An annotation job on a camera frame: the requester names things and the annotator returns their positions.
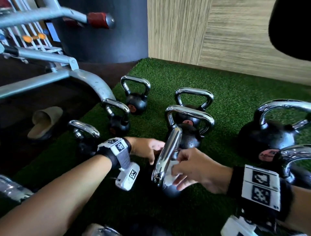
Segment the wood grain wall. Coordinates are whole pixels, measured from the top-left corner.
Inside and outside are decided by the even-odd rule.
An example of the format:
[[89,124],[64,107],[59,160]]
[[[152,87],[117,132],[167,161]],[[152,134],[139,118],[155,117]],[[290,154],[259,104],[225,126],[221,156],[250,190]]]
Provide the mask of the wood grain wall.
[[210,5],[211,0],[148,0],[149,57],[197,65]]
[[148,0],[149,56],[311,85],[311,62],[270,43],[274,2]]

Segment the black pillar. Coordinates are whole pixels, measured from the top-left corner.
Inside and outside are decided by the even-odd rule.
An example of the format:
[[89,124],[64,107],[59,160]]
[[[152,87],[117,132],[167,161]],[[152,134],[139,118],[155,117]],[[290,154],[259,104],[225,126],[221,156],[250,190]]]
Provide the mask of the black pillar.
[[87,14],[110,13],[116,23],[114,29],[70,28],[62,19],[53,25],[62,42],[64,52],[80,62],[122,63],[148,57],[147,0],[59,0],[69,7]]

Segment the beige slide sandal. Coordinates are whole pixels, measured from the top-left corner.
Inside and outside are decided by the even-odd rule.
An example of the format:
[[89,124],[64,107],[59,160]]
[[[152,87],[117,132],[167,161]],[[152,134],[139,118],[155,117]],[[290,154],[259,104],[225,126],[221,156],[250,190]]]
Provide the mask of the beige slide sandal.
[[52,135],[55,124],[63,115],[63,110],[58,106],[39,110],[32,116],[32,123],[35,125],[28,133],[31,140],[46,140]]

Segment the green turf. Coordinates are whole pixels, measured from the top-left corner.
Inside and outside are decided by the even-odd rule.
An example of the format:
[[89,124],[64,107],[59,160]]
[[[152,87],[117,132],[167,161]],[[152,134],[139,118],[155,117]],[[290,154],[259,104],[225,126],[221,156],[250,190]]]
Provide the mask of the green turf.
[[[141,116],[131,116],[130,136],[164,140],[167,132],[164,111],[169,105],[175,104],[175,90],[180,87],[207,89],[215,96],[207,112],[215,119],[216,125],[205,137],[200,149],[214,160],[228,166],[249,163],[236,154],[235,141],[239,129],[251,121],[258,106],[279,98],[311,101],[310,88],[307,86],[156,59],[142,60],[129,74],[146,78],[151,83],[148,109]],[[120,84],[113,91],[118,99],[125,101]],[[184,95],[183,100],[186,104],[199,104],[202,101],[191,95]],[[304,118],[305,113],[274,110],[268,117],[294,123]],[[102,137],[111,137],[106,128],[106,113],[99,105],[81,121],[95,126]],[[298,143],[311,143],[309,130],[301,133]],[[31,187],[53,180],[76,164],[75,146],[73,135],[66,132],[29,166],[18,172],[14,180]],[[144,168],[146,163],[143,160],[135,158],[135,161],[141,169]],[[138,175],[130,192],[117,189],[114,180],[106,178],[67,235],[80,235],[91,222],[120,229],[120,220],[134,214],[156,217],[176,236],[219,235],[226,219],[234,211],[233,200],[226,196],[212,195],[199,184],[187,188],[178,200],[159,200],[156,195],[153,196],[147,191],[142,176]],[[11,207],[12,204],[2,200],[2,212]]]

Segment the red label on kettlebell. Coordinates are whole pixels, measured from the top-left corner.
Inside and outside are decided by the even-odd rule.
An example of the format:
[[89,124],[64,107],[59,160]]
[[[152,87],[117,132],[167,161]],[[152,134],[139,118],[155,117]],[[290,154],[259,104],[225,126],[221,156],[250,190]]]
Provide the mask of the red label on kettlebell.
[[193,126],[193,122],[191,120],[184,120],[183,123]]
[[136,110],[137,110],[136,107],[132,104],[129,104],[128,108],[130,109],[130,112],[132,112],[132,113],[136,112]]
[[258,158],[261,161],[271,162],[273,160],[275,154],[277,154],[278,151],[279,151],[279,149],[265,150],[259,154]]
[[116,134],[116,130],[115,130],[114,128],[110,128],[109,130],[110,130],[110,132],[111,132],[113,135]]

